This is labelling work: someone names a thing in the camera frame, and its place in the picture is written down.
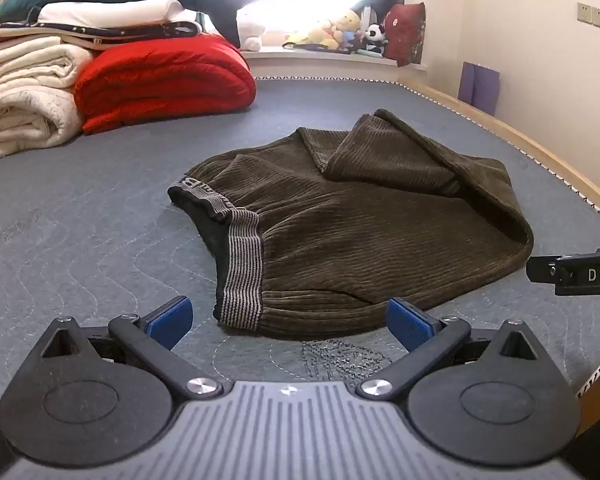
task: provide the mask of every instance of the silver bolt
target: silver bolt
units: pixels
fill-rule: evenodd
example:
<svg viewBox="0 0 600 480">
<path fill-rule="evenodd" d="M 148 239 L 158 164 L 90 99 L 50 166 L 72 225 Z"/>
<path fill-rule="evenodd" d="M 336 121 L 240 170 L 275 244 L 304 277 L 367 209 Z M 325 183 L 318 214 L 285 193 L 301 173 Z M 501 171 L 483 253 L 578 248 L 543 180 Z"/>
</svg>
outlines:
<svg viewBox="0 0 600 480">
<path fill-rule="evenodd" d="M 187 390 L 192 394 L 211 394 L 218 389 L 218 383 L 208 377 L 196 377 L 187 383 Z"/>
<path fill-rule="evenodd" d="M 384 379 L 371 379 L 362 383 L 360 388 L 367 395 L 380 396 L 388 394 L 394 386 Z"/>
</svg>

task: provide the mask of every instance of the black circular cover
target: black circular cover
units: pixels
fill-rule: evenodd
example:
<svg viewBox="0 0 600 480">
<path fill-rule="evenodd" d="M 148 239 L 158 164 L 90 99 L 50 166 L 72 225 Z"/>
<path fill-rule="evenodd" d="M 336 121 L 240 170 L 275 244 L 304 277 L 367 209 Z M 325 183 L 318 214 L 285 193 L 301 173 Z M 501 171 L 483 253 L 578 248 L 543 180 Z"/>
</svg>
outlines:
<svg viewBox="0 0 600 480">
<path fill-rule="evenodd" d="M 171 415 L 167 388 L 144 370 L 98 361 L 58 362 L 52 375 L 14 378 L 0 401 L 0 428 L 11 445 L 39 462 L 87 467 L 153 440 Z"/>
<path fill-rule="evenodd" d="M 578 404 L 554 374 L 533 373 L 526 363 L 438 370 L 414 386 L 408 417 L 426 440 L 463 461 L 514 467 L 551 459 L 578 429 Z"/>
</svg>

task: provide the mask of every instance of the bed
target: bed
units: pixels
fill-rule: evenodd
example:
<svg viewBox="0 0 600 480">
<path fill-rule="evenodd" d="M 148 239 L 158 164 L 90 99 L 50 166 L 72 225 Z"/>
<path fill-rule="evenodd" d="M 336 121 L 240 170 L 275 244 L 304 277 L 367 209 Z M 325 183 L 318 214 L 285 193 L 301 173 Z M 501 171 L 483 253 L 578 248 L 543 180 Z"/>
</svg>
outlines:
<svg viewBox="0 0 600 480">
<path fill-rule="evenodd" d="M 299 342 L 225 330 L 212 317 L 214 260 L 167 188 L 196 162 L 301 125 L 348 129 L 360 114 L 385 108 L 453 150 L 502 161 L 534 230 L 534 254 L 600 247 L 600 210 L 584 194 L 416 91 L 362 80 L 257 84 L 245 112 L 128 126 L 0 160 L 0 394 L 55 316 L 99 326 L 123 312 L 147 313 L 177 294 L 191 299 L 194 325 L 174 351 L 221 377 L 355 383 L 403 355 L 385 328 Z M 600 296 L 556 297 L 524 270 L 429 313 L 458 315 L 477 328 L 523 319 L 574 393 L 600 366 Z"/>
</svg>

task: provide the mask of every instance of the shark tail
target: shark tail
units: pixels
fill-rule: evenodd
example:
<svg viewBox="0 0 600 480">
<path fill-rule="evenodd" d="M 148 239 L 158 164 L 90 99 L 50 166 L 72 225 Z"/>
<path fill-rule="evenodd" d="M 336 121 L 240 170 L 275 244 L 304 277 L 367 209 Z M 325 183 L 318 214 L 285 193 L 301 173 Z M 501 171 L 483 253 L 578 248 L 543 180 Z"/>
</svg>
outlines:
<svg viewBox="0 0 600 480">
<path fill-rule="evenodd" d="M 259 0 L 205 0 L 204 9 L 200 9 L 211 19 L 216 30 L 231 44 L 240 48 L 238 34 L 238 10 Z"/>
</svg>

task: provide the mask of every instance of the folded red quilt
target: folded red quilt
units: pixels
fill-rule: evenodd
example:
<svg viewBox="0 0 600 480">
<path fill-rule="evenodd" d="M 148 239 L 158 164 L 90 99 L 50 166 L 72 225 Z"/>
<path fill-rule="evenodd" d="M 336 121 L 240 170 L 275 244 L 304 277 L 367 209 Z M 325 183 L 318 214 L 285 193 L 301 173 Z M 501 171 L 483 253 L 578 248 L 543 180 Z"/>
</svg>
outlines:
<svg viewBox="0 0 600 480">
<path fill-rule="evenodd" d="M 221 36 L 138 41 L 100 54 L 80 74 L 75 104 L 95 134 L 127 124 L 241 110 L 256 85 L 240 51 Z"/>
</svg>

